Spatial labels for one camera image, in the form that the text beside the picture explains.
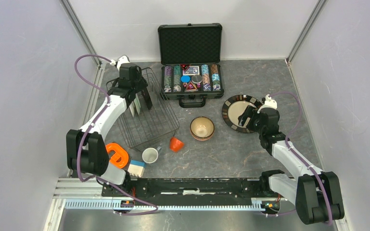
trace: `wire dish rack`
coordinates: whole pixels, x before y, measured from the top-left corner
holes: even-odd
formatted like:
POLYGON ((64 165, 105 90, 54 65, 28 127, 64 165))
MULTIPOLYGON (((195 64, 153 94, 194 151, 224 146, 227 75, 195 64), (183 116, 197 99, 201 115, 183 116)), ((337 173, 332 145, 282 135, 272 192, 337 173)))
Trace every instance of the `wire dish rack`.
MULTIPOLYGON (((147 67, 142 69, 142 75, 148 83, 147 89, 152 101, 152 108, 148 110, 145 99, 139 92, 137 98, 141 105, 140 114, 135 111, 133 117, 130 109, 127 109, 117 119, 125 143, 129 148, 139 152, 163 139, 170 139, 179 128, 179 121, 171 105, 168 101, 163 100, 165 94, 154 71, 147 67)), ((115 86, 116 80, 114 79, 108 83, 113 82, 112 85, 115 86)))

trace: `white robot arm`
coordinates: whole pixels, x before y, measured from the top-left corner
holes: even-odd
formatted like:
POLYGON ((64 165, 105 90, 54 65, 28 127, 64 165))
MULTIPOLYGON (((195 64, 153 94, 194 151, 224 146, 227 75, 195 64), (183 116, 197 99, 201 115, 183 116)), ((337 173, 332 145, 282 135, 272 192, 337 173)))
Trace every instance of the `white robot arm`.
POLYGON ((77 170, 78 150, 82 137, 86 134, 81 149, 80 169, 82 173, 91 173, 120 185, 124 181, 125 171, 114 166, 109 167, 108 153, 104 139, 118 117, 135 100, 138 92, 147 91, 147 82, 141 68, 130 63, 127 56, 119 58, 114 65, 119 69, 118 86, 112 87, 109 101, 106 99, 95 115, 79 130, 71 129, 66 136, 67 166, 77 170))
POLYGON ((297 214, 304 224, 324 222, 329 219, 329 212, 319 179, 328 198, 332 219, 342 219, 344 206, 337 175, 315 167, 295 149, 292 142, 279 131, 277 102, 267 95, 263 103, 260 108, 248 106, 239 117, 239 125, 243 126, 248 121, 246 128, 259 133, 261 146, 293 176, 291 179, 281 170, 263 172, 263 190, 279 193, 295 204, 297 214))

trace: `black and white plate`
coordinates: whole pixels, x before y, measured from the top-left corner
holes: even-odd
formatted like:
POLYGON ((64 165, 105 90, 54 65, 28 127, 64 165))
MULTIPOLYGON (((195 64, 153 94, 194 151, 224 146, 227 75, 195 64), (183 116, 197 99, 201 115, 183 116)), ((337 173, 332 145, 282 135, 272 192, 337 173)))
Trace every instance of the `black and white plate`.
POLYGON ((238 125, 239 124, 238 118, 240 115, 243 114, 248 105, 255 108, 259 108, 263 104, 256 98, 251 97, 249 95, 234 95, 227 99, 222 106, 222 118, 224 119, 225 123, 229 127, 238 132, 242 133, 253 132, 246 128, 246 125, 249 123, 249 120, 246 121, 245 126, 243 127, 238 125))

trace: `black briefcase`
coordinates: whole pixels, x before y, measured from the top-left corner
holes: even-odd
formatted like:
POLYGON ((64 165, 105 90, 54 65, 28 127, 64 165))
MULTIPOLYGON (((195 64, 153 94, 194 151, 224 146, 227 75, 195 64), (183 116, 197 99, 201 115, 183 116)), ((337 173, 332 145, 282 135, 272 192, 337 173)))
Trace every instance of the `black briefcase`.
POLYGON ((224 95, 223 76, 218 64, 222 25, 162 25, 158 35, 165 99, 178 100, 181 107, 189 108, 203 107, 206 99, 224 95), (183 102, 184 99, 196 102, 183 102))

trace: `brown bowl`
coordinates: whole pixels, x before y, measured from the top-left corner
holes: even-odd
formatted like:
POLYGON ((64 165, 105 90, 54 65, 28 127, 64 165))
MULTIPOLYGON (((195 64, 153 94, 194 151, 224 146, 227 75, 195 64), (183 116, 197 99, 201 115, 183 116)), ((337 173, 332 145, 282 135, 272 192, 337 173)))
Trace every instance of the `brown bowl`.
POLYGON ((199 116, 192 120, 190 130, 195 139, 206 141, 212 137, 215 131, 215 125, 209 118, 199 116))

